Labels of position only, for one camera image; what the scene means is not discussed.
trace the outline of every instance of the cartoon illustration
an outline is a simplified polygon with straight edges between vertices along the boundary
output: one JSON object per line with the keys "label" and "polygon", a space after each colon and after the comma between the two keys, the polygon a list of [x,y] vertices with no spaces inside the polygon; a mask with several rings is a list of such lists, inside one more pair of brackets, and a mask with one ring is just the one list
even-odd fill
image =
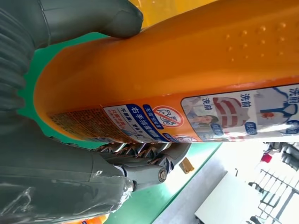
{"label": "cartoon illustration", "polygon": [[211,131],[210,124],[219,121],[217,114],[213,114],[211,110],[207,111],[206,108],[205,109],[205,105],[202,104],[202,101],[205,100],[205,98],[202,97],[193,97],[182,101],[181,105],[183,111],[193,128]]}
{"label": "cartoon illustration", "polygon": [[258,90],[254,95],[257,124],[272,125],[288,122],[298,110],[297,104],[293,104],[290,100],[287,93],[277,87]]}
{"label": "cartoon illustration", "polygon": [[248,109],[242,107],[236,98],[213,98],[213,102],[219,119],[218,124],[223,128],[242,126],[249,119]]}

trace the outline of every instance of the yellow object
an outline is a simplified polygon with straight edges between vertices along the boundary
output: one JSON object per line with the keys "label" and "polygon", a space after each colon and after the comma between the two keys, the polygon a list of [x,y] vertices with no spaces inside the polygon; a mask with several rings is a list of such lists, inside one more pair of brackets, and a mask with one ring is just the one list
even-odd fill
{"label": "yellow object", "polygon": [[143,28],[215,0],[130,0],[143,14]]}
{"label": "yellow object", "polygon": [[68,47],[38,114],[82,140],[235,141],[299,133],[299,1],[220,0],[128,39]]}

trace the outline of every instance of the gray rubber cover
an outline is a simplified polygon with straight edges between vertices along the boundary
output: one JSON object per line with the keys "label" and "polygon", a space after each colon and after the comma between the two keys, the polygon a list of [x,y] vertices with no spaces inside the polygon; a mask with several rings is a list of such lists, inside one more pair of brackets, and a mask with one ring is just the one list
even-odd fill
{"label": "gray rubber cover", "polygon": [[0,1],[0,223],[57,223],[117,209],[133,184],[96,152],[55,142],[17,115],[34,51],[89,32],[129,38],[142,14],[127,0]]}

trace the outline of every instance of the white floor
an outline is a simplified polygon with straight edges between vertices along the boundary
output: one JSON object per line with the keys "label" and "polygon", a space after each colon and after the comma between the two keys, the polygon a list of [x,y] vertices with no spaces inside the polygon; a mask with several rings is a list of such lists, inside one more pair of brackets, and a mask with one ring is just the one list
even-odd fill
{"label": "white floor", "polygon": [[153,224],[198,224],[194,213],[227,172],[247,179],[259,163],[266,145],[262,142],[223,143]]}

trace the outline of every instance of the plastic wrap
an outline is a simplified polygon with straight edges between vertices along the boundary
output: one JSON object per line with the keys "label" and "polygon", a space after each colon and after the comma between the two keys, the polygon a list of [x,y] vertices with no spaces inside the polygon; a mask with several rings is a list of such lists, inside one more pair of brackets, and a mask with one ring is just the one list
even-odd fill
{"label": "plastic wrap", "polygon": [[66,223],[118,210],[133,191],[126,177],[103,176],[93,182],[0,176],[0,223]]}

